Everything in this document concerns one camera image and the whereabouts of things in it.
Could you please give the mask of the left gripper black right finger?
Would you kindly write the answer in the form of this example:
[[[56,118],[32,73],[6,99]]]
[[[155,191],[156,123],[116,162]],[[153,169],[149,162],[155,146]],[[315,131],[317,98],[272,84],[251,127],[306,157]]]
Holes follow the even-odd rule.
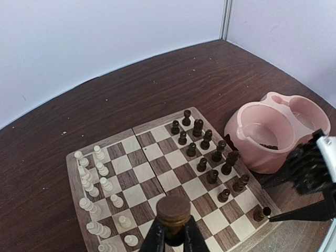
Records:
[[[183,251],[209,252],[209,248],[193,216],[184,225]]]

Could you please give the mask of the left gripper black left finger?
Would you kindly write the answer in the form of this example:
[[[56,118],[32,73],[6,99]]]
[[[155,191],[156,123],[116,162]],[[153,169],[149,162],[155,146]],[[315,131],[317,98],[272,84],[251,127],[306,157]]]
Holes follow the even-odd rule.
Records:
[[[156,218],[146,235],[139,252],[165,252],[167,228]]]

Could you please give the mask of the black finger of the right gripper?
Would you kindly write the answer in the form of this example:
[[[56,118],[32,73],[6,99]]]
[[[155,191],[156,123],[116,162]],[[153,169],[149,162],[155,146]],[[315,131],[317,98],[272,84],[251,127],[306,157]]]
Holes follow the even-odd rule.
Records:
[[[324,199],[311,205],[269,218],[270,222],[313,221],[325,222],[335,218],[335,190],[323,192]]]

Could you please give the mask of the dark chess piece fourteenth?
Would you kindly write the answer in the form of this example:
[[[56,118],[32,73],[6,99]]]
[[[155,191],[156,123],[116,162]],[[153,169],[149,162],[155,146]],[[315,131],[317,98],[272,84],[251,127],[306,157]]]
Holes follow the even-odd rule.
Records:
[[[190,201],[183,196],[168,195],[158,201],[156,212],[159,222],[166,227],[166,243],[170,246],[182,244],[185,224],[191,218]]]

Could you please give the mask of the dark chess piece twelfth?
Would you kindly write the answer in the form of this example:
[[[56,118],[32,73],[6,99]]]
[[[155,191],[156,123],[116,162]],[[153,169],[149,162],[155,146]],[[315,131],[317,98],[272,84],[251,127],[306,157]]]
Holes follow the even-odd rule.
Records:
[[[225,203],[226,201],[228,201],[229,196],[230,196],[230,190],[226,188],[218,194],[217,200],[220,203]]]

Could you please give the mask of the dark chess piece thirteenth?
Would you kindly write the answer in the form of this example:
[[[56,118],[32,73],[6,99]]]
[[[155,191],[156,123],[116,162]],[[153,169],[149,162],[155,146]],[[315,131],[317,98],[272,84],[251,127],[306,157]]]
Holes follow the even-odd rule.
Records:
[[[264,218],[268,217],[271,214],[270,207],[258,208],[253,213],[253,219],[256,222],[261,222]]]

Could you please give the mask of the dark chess piece eleventh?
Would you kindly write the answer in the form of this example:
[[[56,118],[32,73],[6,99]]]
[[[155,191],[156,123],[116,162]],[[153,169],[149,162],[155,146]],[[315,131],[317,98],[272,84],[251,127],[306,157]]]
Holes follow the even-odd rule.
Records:
[[[248,174],[242,175],[234,184],[233,190],[235,192],[241,192],[245,186],[248,184],[250,176]]]

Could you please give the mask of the dark tall chess piece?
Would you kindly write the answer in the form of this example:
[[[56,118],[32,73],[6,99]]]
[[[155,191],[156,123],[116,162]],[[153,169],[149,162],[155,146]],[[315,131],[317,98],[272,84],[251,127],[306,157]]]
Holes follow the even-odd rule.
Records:
[[[225,140],[220,140],[216,147],[216,151],[212,154],[212,161],[213,162],[220,162],[223,158],[223,152],[225,150],[227,143]]]

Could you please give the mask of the dark pawn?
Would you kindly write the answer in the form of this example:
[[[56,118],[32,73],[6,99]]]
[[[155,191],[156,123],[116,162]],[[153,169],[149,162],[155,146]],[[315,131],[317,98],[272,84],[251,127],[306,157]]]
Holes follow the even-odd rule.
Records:
[[[174,120],[172,122],[171,133],[173,135],[177,135],[177,134],[180,133],[180,124],[179,124],[179,122],[177,120]]]

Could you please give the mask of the light brown chess king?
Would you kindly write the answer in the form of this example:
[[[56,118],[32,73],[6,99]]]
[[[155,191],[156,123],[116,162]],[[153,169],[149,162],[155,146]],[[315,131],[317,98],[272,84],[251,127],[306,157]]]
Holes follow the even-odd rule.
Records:
[[[215,184],[218,179],[219,172],[217,170],[210,170],[206,174],[208,184]]]

